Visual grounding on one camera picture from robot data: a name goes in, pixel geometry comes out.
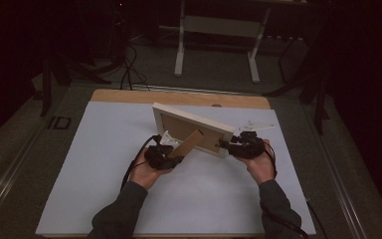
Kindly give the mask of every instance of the dark background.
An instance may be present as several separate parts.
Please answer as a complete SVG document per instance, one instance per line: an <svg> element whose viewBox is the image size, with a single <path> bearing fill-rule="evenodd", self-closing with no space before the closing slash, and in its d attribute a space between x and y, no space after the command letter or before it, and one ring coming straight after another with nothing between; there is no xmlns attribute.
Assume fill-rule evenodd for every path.
<svg viewBox="0 0 382 239"><path fill-rule="evenodd" d="M31 79L42 72L44 37L50 34L56 44L64 43L59 46L77 61L90 62L94 54L110 57L104 49L111 12L100 7L93 14L90 4L97 2L85 2L79 8L76 1L0 1L0 125L35 93ZM154 38L158 25L178 25L179 1L131 1L128 7L130 26ZM288 30L295 27L284 27L298 19L289 12L283 8L273 13L268 26L271 35L297 34ZM107 31L90 34L90 29L96 29L90 28L92 24ZM100 41L93 38L97 35ZM382 1L337 2L317 43L331 71L327 90L382 195Z"/></svg>

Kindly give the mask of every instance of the wooden board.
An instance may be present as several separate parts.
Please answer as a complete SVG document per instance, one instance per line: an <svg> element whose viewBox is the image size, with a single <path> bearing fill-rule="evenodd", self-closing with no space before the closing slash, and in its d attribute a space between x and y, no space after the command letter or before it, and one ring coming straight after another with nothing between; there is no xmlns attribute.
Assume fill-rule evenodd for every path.
<svg viewBox="0 0 382 239"><path fill-rule="evenodd" d="M194 130L200 130L204 138L197 144L197 148L210 154L225 157L226 149L219 146L219 140L230 141L235 128L217 121L192 115L159 103L153 104L154 118L157 131L169 134L183 141Z"/></svg>
<svg viewBox="0 0 382 239"><path fill-rule="evenodd" d="M95 90L92 102L118 102L181 106L206 106L247 109L270 109L264 97L250 97L222 94L175 93L175 92L143 92L126 90Z"/></svg>

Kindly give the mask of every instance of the wire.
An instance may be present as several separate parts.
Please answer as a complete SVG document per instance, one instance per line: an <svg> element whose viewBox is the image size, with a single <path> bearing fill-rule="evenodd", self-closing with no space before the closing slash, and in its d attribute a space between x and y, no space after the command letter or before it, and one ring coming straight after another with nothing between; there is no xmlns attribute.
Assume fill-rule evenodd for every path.
<svg viewBox="0 0 382 239"><path fill-rule="evenodd" d="M135 156L135 159L129 164L129 167L128 169L126 170L126 173L125 175L123 176L123 180L122 180L122 185L120 187L120 190L122 190L123 186L125 186L125 183L126 181L128 180L129 178L129 175L131 174L131 171L133 168L137 167L138 165L141 165L142 163L135 165L135 163L137 162L138 160L138 157L141 155L142 151L144 150L144 148L148 145L148 143L154 138L154 136L150 137L141 147L141 149L138 151L138 154Z"/></svg>
<svg viewBox="0 0 382 239"><path fill-rule="evenodd" d="M289 228L290 230L298 233L299 235L301 235L304 239L308 239L308 235L306 234L306 232L304 232L302 229L300 229L298 226L294 225L293 223L290 223L284 219L282 219L281 217L279 216L276 216L275 214L271 213L269 211L269 209L264 206L263 204L261 205L262 206L262 209L263 209L263 212L265 212L270 218L272 218L273 220L279 222L281 225Z"/></svg>

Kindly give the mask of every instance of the black cable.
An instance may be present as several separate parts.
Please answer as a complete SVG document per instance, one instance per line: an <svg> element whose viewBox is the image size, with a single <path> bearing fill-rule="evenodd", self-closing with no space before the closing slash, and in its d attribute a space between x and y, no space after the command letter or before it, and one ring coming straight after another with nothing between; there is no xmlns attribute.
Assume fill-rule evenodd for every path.
<svg viewBox="0 0 382 239"><path fill-rule="evenodd" d="M291 222L288 222L278 216L276 216L275 214L271 213L269 211L269 209L264 206L264 205L261 205L262 206L262 209L263 209L263 212L266 213L270 218L272 218L273 220L275 220L276 222L279 222L281 225L289 228L290 230L298 233L299 235L301 235L304 239L308 239L308 235L306 234L306 232L304 232L302 229L300 229L298 226L294 225L293 223Z"/></svg>
<svg viewBox="0 0 382 239"><path fill-rule="evenodd" d="M133 168L135 168L135 163L137 162L138 160L138 157L141 155L142 151L144 150L144 148L148 145L148 143L154 138L154 136L150 137L141 147L141 149L138 151L138 154L136 155L135 159L129 164L129 167L128 169L126 170L126 173L125 175L123 176L123 180L122 180L122 185L120 187L120 190L122 190L123 186L125 185L126 181L128 180L129 178L129 175L131 174L131 171Z"/></svg>
<svg viewBox="0 0 382 239"><path fill-rule="evenodd" d="M137 58L137 51L135 50L135 48L133 48L131 45L127 45L129 48L131 48L133 51L134 51L134 57L132 58L132 61L130 63L130 65L128 65L128 61L125 61L125 65L126 65L126 71L123 73L123 76L122 76L122 79L120 81L120 89L122 90L123 88L123 82L125 81L125 78L126 76L128 76L128 82L129 82L129 88L132 90L132 85L131 85L131 78L130 78L130 68L132 67L132 65L134 64L136 58Z"/></svg>
<svg viewBox="0 0 382 239"><path fill-rule="evenodd" d="M323 235L324 235L324 238L325 238L325 239L328 239L327 233L325 233L324 227L323 227L323 225L322 225L320 219L318 218L317 214L315 213L314 209L312 208L312 206L311 206L311 204L309 203L308 200L306 200L306 205L308 205L309 210L311 210L312 215L314 215L315 220L317 220L318 225L319 225L319 227L320 227L320 229L321 229L321 231L322 231L322 233L323 233Z"/></svg>

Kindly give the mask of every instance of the wooden picture frame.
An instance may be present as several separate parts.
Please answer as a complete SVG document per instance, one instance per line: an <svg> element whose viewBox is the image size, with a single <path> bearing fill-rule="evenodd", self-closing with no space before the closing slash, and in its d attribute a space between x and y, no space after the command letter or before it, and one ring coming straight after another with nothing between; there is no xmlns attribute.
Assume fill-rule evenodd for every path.
<svg viewBox="0 0 382 239"><path fill-rule="evenodd" d="M227 149L219 146L219 139L231 141L235 128L211 119L202 118L159 103L153 104L157 131L169 134L179 141L184 141L194 130L200 130L204 138L196 148L207 153L225 157Z"/></svg>

